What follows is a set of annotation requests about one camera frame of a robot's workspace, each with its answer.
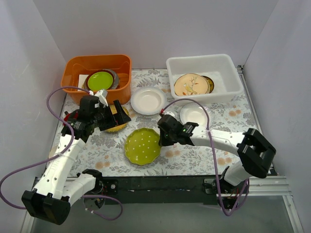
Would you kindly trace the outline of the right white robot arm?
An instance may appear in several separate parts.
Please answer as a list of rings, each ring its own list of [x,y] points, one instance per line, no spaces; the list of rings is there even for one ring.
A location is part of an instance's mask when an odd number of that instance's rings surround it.
[[[237,186],[254,176],[264,179],[276,154],[272,144],[256,129],[246,132],[208,131],[205,127],[187,122],[182,124],[171,115],[163,115],[157,123],[160,129],[159,145],[214,147],[239,157],[239,161],[227,167],[220,177],[220,190],[231,193]]]

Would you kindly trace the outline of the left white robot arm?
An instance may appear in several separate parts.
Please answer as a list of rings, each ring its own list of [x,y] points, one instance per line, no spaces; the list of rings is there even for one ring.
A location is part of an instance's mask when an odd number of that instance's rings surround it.
[[[31,216],[61,225],[79,198],[88,192],[102,192],[102,173],[94,169],[84,170],[69,186],[65,182],[77,155],[95,129],[105,131],[131,120],[118,100],[114,106],[116,113],[112,113],[105,98],[87,95],[81,98],[79,109],[66,114],[54,157],[32,191],[22,195],[21,200]]]

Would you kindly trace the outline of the yellow black patterned plate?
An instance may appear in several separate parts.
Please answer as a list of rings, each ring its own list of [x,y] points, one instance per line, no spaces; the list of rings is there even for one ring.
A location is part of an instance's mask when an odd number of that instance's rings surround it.
[[[214,87],[215,87],[214,81],[210,77],[208,77],[208,76],[202,75],[202,77],[204,77],[206,79],[206,81],[208,82],[208,84],[209,84],[209,93],[212,93],[213,90],[214,90]]]

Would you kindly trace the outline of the green dotted scalloped plate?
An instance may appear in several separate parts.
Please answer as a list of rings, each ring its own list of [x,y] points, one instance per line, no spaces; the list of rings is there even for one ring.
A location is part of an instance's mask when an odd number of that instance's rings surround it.
[[[159,140],[160,135],[153,129],[134,130],[125,141],[125,157],[139,166],[150,164],[160,155]]]

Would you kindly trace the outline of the cream plate with bird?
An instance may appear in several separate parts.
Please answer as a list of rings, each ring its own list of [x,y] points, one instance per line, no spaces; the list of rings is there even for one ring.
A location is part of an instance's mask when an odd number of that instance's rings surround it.
[[[189,73],[179,77],[174,83],[177,96],[203,95],[210,92],[210,84],[201,75]]]

